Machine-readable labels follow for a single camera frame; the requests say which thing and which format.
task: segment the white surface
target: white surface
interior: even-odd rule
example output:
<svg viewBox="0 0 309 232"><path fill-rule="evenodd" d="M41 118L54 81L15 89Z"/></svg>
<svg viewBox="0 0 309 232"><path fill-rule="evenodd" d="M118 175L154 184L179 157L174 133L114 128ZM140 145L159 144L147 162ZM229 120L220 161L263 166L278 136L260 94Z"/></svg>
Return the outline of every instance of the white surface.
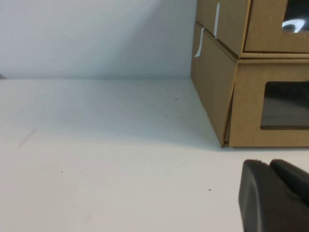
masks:
<svg viewBox="0 0 309 232"><path fill-rule="evenodd" d="M196 0L1 0L8 79L189 77Z"/></svg>
<svg viewBox="0 0 309 232"><path fill-rule="evenodd" d="M7 80L0 109L2 232L240 232L245 159L309 171L219 148L190 80Z"/></svg>

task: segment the stacked cardboard boxes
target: stacked cardboard boxes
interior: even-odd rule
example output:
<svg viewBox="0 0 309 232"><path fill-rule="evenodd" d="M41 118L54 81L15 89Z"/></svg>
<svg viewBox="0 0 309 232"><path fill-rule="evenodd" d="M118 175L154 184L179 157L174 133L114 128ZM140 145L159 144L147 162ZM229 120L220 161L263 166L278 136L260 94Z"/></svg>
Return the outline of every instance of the stacked cardboard boxes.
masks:
<svg viewBox="0 0 309 232"><path fill-rule="evenodd" d="M309 1L198 0L191 77L221 146L309 146Z"/></svg>

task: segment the clear plastic window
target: clear plastic window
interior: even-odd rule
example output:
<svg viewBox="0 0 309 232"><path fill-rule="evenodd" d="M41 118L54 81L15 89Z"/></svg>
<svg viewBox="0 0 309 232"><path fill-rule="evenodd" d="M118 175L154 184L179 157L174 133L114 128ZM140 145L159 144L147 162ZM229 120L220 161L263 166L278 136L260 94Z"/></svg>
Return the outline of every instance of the clear plastic window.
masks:
<svg viewBox="0 0 309 232"><path fill-rule="evenodd" d="M309 30L309 0L288 0L282 29L294 33Z"/></svg>
<svg viewBox="0 0 309 232"><path fill-rule="evenodd" d="M309 129L309 82L267 82L262 130Z"/></svg>

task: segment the white tabletop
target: white tabletop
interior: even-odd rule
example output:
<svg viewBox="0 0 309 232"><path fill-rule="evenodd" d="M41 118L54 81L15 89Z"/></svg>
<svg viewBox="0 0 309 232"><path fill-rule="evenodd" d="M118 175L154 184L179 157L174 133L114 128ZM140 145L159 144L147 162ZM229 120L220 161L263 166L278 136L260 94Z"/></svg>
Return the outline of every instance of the white tabletop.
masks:
<svg viewBox="0 0 309 232"><path fill-rule="evenodd" d="M0 231L240 232L246 159L219 147L190 80L2 80Z"/></svg>

